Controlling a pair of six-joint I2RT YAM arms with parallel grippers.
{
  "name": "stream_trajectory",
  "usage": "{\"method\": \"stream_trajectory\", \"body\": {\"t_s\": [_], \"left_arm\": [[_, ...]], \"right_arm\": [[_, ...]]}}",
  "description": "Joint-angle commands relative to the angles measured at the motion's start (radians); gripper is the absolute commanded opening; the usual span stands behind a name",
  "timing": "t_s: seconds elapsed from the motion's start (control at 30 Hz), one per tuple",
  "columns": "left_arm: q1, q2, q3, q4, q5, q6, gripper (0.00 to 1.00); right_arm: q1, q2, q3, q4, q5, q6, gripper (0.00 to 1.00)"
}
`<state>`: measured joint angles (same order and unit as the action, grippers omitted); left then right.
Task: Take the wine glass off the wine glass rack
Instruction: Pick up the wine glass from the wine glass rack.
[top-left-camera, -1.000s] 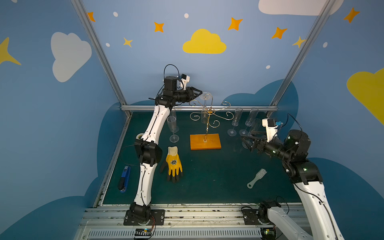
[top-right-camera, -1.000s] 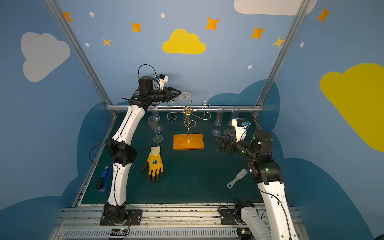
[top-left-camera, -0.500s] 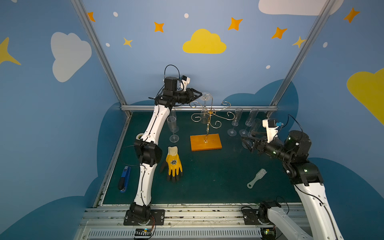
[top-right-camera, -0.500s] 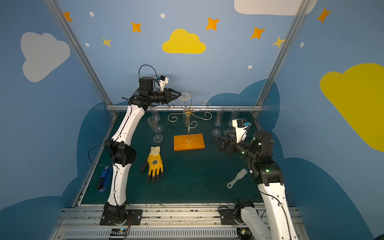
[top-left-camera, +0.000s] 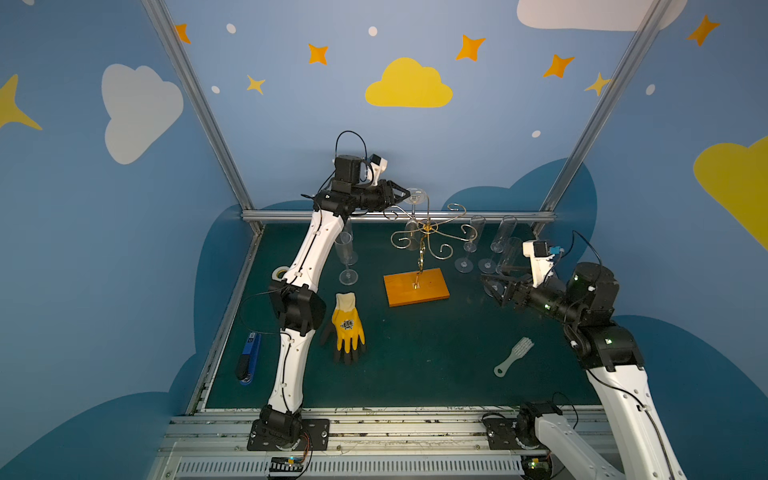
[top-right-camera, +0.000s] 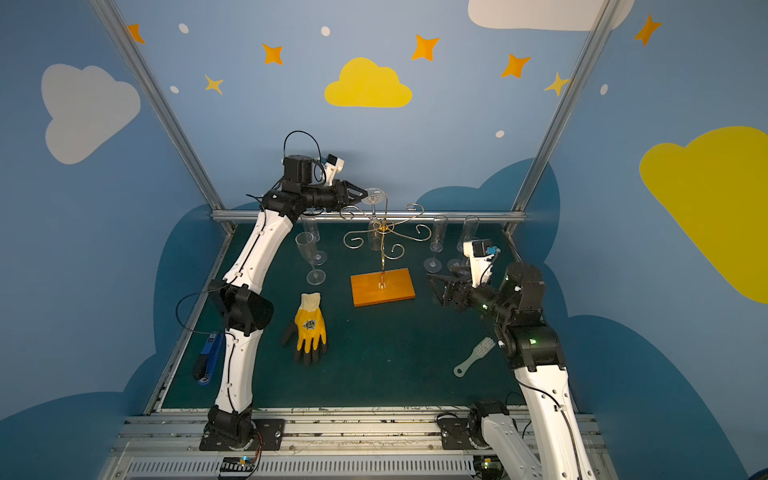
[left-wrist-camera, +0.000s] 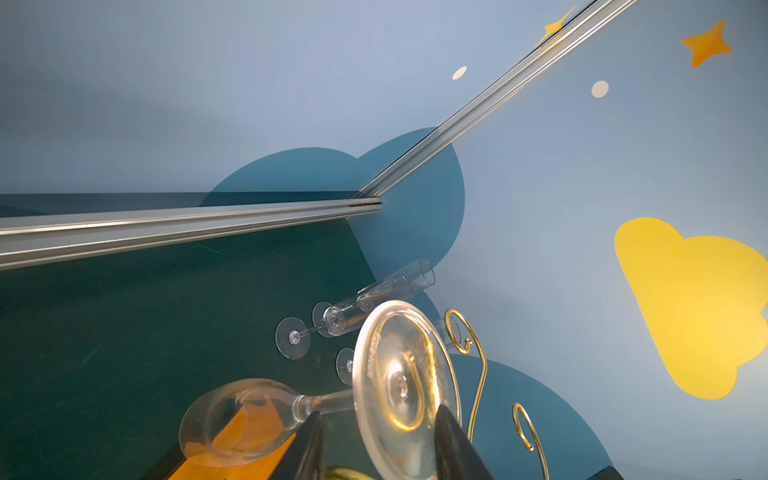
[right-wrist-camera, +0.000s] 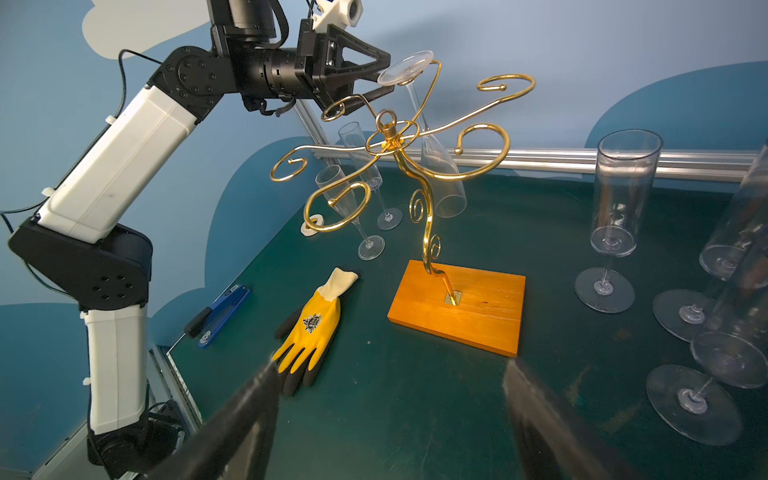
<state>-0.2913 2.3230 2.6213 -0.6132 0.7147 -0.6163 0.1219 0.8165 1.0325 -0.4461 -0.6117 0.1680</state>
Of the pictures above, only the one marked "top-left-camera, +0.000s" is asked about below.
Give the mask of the clear flute glass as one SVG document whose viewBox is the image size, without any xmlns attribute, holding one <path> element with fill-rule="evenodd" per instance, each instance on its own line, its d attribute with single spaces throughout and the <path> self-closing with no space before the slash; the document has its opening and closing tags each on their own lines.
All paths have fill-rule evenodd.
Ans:
<svg viewBox="0 0 768 480">
<path fill-rule="evenodd" d="M 486 218 L 481 215 L 473 215 L 469 222 L 461 226 L 463 234 L 463 255 L 456 259 L 454 266 L 459 273 L 470 273 L 474 264 L 470 256 L 477 250 L 479 240 L 486 224 Z"/>
<path fill-rule="evenodd" d="M 408 191 L 410 192 L 410 197 L 406 199 L 405 202 L 411 206 L 411 213 L 409 215 L 409 220 L 406 223 L 406 249 L 417 251 L 423 236 L 421 225 L 417 217 L 417 206 L 425 203 L 428 200 L 428 195 L 420 188 L 409 187 Z"/>
<path fill-rule="evenodd" d="M 518 265 L 518 258 L 522 253 L 522 244 L 523 240 L 521 238 L 511 237 L 506 242 L 501 258 L 491 271 L 491 275 L 503 277 L 519 276 L 522 272 L 522 267 Z M 506 283 L 496 278 L 484 280 L 484 291 L 490 297 L 493 297 L 495 294 L 503 294 L 505 288 Z"/>
<path fill-rule="evenodd" d="M 346 248 L 345 255 L 350 266 L 353 266 L 358 261 L 358 254 L 354 250 L 353 239 L 354 232 L 352 229 L 352 223 L 347 221 L 344 224 L 344 228 L 341 233 L 341 240 L 343 242 L 343 246 Z"/>
<path fill-rule="evenodd" d="M 517 226 L 518 219 L 515 216 L 504 216 L 490 244 L 491 254 L 488 258 L 481 259 L 478 267 L 483 274 L 493 274 L 497 269 L 497 259 L 504 252 L 512 234 Z"/>
<path fill-rule="evenodd" d="M 344 269 L 339 275 L 339 281 L 342 285 L 351 286 L 358 281 L 358 273 L 351 268 L 353 258 L 353 244 L 350 233 L 342 231 L 334 241 L 334 247 L 339 260 L 344 265 Z"/>
</svg>

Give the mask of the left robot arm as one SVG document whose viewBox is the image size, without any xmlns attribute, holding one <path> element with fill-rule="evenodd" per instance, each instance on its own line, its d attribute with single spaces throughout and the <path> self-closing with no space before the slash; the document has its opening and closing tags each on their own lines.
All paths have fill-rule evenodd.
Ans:
<svg viewBox="0 0 768 480">
<path fill-rule="evenodd" d="M 357 210 L 383 212 L 410 192 L 381 174 L 387 161 L 339 155 L 329 186 L 311 197 L 310 225 L 300 249 L 280 280 L 270 282 L 269 299 L 279 323 L 280 351 L 275 382 L 261 409 L 257 433 L 267 441 L 291 447 L 302 436 L 303 379 L 312 338 L 325 317 L 319 281 L 332 247 Z"/>
</svg>

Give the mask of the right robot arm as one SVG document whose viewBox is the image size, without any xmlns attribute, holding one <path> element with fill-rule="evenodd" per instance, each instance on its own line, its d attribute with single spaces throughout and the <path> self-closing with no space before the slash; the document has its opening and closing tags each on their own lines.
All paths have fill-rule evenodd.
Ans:
<svg viewBox="0 0 768 480">
<path fill-rule="evenodd" d="M 633 335 L 613 319 L 619 284 L 607 267 L 576 265 L 563 288 L 527 276 L 482 277 L 502 306 L 531 308 L 557 321 L 595 390 L 618 447 L 615 468 L 565 419 L 551 401 L 525 402 L 516 443 L 544 448 L 576 479 L 682 479 L 685 476 L 655 408 L 645 361 Z"/>
</svg>

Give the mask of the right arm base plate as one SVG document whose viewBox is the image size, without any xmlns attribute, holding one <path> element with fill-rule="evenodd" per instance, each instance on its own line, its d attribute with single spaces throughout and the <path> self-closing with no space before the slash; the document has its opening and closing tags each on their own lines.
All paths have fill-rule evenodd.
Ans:
<svg viewBox="0 0 768 480">
<path fill-rule="evenodd" d="M 498 413 L 481 417 L 491 450 L 533 450 L 540 447 L 534 425 L 523 416 L 516 419 Z"/>
</svg>

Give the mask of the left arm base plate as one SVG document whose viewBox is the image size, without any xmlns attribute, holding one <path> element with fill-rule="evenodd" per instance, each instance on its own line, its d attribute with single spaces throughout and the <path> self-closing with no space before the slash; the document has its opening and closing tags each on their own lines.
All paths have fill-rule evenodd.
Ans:
<svg viewBox="0 0 768 480">
<path fill-rule="evenodd" d="M 246 449 L 248 451 L 325 451 L 328 448 L 330 421 L 328 419 L 302 419 L 301 426 L 293 425 L 287 436 L 262 420 L 251 425 Z"/>
</svg>

